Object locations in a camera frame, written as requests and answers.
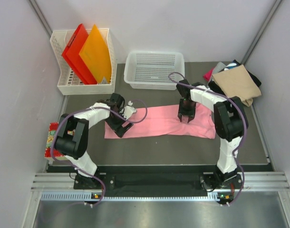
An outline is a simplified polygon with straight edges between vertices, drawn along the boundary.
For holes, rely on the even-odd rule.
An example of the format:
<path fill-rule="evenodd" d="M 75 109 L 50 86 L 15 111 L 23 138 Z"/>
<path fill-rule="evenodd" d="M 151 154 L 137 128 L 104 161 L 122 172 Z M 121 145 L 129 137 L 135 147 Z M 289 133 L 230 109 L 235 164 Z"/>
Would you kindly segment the pink t-shirt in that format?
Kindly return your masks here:
<path fill-rule="evenodd" d="M 212 121 L 212 112 L 201 104 L 196 105 L 195 118 L 189 123 L 181 123 L 177 117 L 178 105 L 167 105 L 137 108 L 130 121 L 141 120 L 145 113 L 146 118 L 134 124 L 123 138 L 140 138 L 161 135 L 187 135 L 201 138 L 214 139 L 215 126 Z"/>

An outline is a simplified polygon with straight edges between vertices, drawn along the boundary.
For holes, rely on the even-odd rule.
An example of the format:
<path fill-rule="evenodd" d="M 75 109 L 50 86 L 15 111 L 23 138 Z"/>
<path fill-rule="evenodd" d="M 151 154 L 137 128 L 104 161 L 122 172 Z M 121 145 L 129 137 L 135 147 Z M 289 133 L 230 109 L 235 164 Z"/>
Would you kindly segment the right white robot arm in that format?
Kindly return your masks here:
<path fill-rule="evenodd" d="M 188 122 L 196 116 L 196 104 L 213 112 L 214 126 L 220 137 L 220 154 L 216 164 L 215 183 L 220 188 L 231 184 L 237 175 L 238 147 L 247 131 L 248 121 L 239 97 L 228 98 L 201 84 L 190 85 L 186 79 L 179 81 L 176 88 L 181 95 L 178 118 Z"/>

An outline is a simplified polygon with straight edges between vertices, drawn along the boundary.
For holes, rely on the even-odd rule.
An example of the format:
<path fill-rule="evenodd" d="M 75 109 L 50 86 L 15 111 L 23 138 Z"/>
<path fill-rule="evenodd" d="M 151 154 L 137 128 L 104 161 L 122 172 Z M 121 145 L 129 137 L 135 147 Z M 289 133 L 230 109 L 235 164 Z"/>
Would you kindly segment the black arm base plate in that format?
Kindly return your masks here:
<path fill-rule="evenodd" d="M 210 190 L 238 192 L 242 177 L 220 181 L 215 165 L 99 166 L 95 174 L 105 184 L 108 197 L 204 196 Z"/>

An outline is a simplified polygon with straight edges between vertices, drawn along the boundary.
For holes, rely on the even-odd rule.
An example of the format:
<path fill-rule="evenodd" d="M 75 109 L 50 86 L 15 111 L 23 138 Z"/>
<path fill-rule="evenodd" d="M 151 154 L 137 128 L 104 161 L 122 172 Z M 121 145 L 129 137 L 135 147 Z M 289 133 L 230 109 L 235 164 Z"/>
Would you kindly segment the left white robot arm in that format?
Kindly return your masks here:
<path fill-rule="evenodd" d="M 96 174 L 97 165 L 87 153 L 89 129 L 100 121 L 105 121 L 118 137 L 123 137 L 133 126 L 132 123 L 126 126 L 123 124 L 137 112 L 133 102 L 128 102 L 126 106 L 124 103 L 125 99 L 121 95 L 113 93 L 107 100 L 98 100 L 79 113 L 64 114 L 60 118 L 59 123 L 62 125 L 55 133 L 55 141 L 51 148 L 73 164 L 90 188 L 98 187 L 101 178 Z"/>

